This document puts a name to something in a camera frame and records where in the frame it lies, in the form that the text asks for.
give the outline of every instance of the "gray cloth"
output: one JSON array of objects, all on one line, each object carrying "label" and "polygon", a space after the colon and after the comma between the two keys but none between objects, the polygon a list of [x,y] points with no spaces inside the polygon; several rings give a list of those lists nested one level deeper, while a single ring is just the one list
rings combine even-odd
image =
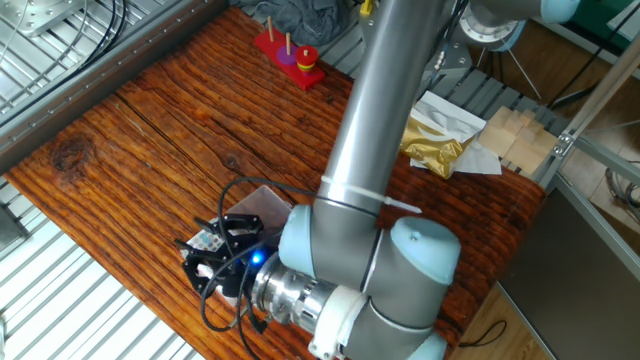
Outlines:
[{"label": "gray cloth", "polygon": [[[233,0],[232,5],[254,5],[256,0]],[[256,13],[271,16],[281,33],[291,33],[298,45],[322,46],[338,37],[349,22],[344,0],[267,0],[259,2]]]}]

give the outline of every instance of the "wooden block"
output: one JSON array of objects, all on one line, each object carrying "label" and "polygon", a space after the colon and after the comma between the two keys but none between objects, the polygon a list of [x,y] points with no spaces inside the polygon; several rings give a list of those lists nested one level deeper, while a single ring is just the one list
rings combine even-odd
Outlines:
[{"label": "wooden block", "polygon": [[478,141],[496,155],[504,157],[516,141],[516,136],[489,123],[482,130]]},{"label": "wooden block", "polygon": [[516,164],[529,174],[533,174],[545,158],[546,156],[536,151],[532,144],[528,144],[520,138],[516,139],[505,155],[505,159]]},{"label": "wooden block", "polygon": [[513,111],[503,106],[495,115],[493,115],[491,120],[489,120],[489,124],[494,125],[498,129],[502,129],[512,113]]},{"label": "wooden block", "polygon": [[513,135],[518,135],[520,130],[522,129],[522,122],[520,122],[520,113],[514,111],[511,113],[511,116],[507,118],[507,121],[504,123],[503,129]]},{"label": "wooden block", "polygon": [[540,124],[537,121],[532,121],[529,123],[529,125],[527,125],[527,129],[537,135],[540,132],[544,131],[544,125]]},{"label": "wooden block", "polygon": [[545,158],[549,153],[553,150],[553,148],[558,143],[558,138],[553,136],[552,134],[541,131],[536,136],[535,141],[533,142],[533,149],[541,156]]},{"label": "wooden block", "polygon": [[533,144],[533,142],[536,140],[536,136],[537,134],[531,131],[531,129],[529,129],[529,127],[527,126],[523,126],[518,133],[518,139],[522,139],[527,144]]},{"label": "wooden block", "polygon": [[536,113],[534,113],[531,110],[525,110],[521,115],[520,115],[520,122],[522,122],[523,126],[529,126],[529,124],[532,121],[535,121],[536,119]]}]

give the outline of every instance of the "gold foil bag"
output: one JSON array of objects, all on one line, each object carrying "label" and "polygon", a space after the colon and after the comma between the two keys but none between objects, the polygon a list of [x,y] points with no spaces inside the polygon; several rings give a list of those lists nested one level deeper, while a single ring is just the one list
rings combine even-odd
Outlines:
[{"label": "gold foil bag", "polygon": [[400,150],[445,179],[451,177],[455,161],[462,155],[473,138],[460,143],[413,117],[409,117]]}]

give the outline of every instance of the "light blue joint cap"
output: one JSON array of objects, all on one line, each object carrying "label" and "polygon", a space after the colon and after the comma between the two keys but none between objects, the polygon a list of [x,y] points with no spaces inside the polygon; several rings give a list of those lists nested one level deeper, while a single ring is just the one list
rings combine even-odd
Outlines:
[{"label": "light blue joint cap", "polygon": [[280,236],[278,255],[286,267],[316,277],[311,258],[311,206],[293,208]]},{"label": "light blue joint cap", "polygon": [[540,13],[548,24],[562,24],[573,17],[578,10],[580,0],[542,0]]},{"label": "light blue joint cap", "polygon": [[435,331],[407,360],[442,360],[447,351],[447,342]]},{"label": "light blue joint cap", "polygon": [[427,219],[405,217],[391,229],[391,241],[420,272],[450,285],[460,256],[460,242],[446,227]]}]

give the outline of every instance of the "zip tie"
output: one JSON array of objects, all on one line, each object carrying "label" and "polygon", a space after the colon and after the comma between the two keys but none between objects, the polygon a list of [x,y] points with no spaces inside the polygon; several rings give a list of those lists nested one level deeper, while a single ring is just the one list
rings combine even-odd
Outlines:
[{"label": "zip tie", "polygon": [[356,194],[360,194],[360,195],[366,196],[368,198],[371,198],[371,199],[374,199],[374,200],[378,200],[383,204],[386,204],[386,205],[389,205],[389,206],[393,206],[393,207],[397,207],[399,209],[411,211],[411,212],[416,213],[416,214],[422,214],[422,210],[419,207],[416,207],[416,206],[413,206],[413,205],[409,205],[409,204],[404,203],[404,202],[399,201],[399,200],[392,199],[389,196],[380,195],[380,194],[378,194],[376,192],[373,192],[373,191],[367,190],[367,189],[363,189],[363,188],[361,188],[359,186],[343,184],[343,183],[334,181],[333,179],[328,178],[328,177],[326,177],[324,175],[320,179],[324,183],[327,183],[327,184],[330,184],[330,185],[341,186],[343,189],[345,189],[347,191],[351,191],[351,192],[354,192]]}]

